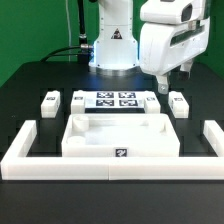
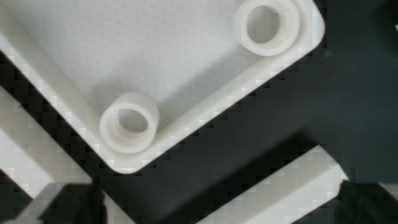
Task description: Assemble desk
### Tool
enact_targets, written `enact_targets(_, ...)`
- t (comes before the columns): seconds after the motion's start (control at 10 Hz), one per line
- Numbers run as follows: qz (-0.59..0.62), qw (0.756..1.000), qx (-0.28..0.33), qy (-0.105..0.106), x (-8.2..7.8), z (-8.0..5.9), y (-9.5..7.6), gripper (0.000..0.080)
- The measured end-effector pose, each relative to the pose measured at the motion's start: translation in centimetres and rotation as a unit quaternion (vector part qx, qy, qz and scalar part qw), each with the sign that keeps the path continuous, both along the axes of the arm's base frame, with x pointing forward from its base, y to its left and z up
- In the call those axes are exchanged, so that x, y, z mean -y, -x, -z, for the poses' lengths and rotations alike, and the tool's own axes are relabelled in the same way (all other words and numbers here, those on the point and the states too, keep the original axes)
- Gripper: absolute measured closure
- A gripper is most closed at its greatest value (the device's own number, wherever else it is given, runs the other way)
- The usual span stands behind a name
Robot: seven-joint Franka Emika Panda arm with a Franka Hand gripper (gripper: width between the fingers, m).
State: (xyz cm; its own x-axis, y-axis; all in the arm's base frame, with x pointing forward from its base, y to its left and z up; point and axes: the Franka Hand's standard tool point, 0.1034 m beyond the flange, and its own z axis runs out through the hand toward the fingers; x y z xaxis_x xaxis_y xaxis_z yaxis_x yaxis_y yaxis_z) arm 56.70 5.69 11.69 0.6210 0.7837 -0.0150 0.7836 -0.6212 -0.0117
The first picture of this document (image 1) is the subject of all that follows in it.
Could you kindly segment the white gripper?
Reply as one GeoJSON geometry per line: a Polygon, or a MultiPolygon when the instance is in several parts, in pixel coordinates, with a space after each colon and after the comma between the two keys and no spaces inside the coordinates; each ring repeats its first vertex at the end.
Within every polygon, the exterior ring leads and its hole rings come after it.
{"type": "Polygon", "coordinates": [[[208,45],[210,8],[211,0],[147,0],[142,5],[140,68],[157,76],[160,94],[169,92],[164,74],[172,69],[181,66],[180,78],[190,78],[192,59],[208,45]]]}

